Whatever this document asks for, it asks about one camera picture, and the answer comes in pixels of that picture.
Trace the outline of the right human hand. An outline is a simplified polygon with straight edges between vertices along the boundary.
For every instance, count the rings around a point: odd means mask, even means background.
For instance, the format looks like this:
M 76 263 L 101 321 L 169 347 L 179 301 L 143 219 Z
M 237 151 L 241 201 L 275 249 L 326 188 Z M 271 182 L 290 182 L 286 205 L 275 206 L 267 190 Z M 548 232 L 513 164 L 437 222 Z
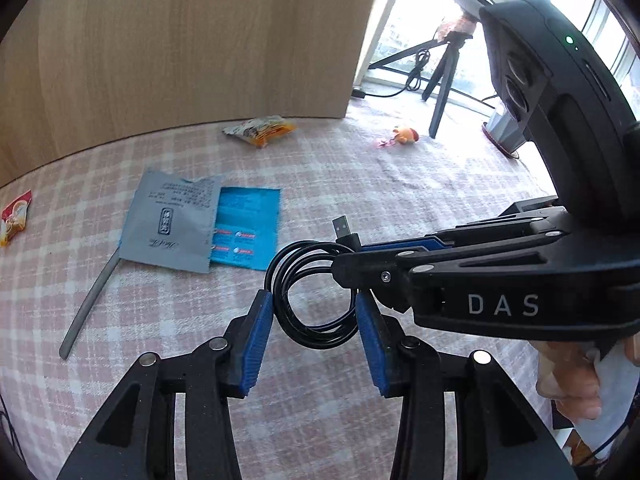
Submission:
M 603 411 L 600 378 L 582 344 L 532 341 L 538 352 L 537 392 L 553 400 L 571 422 L 595 420 Z

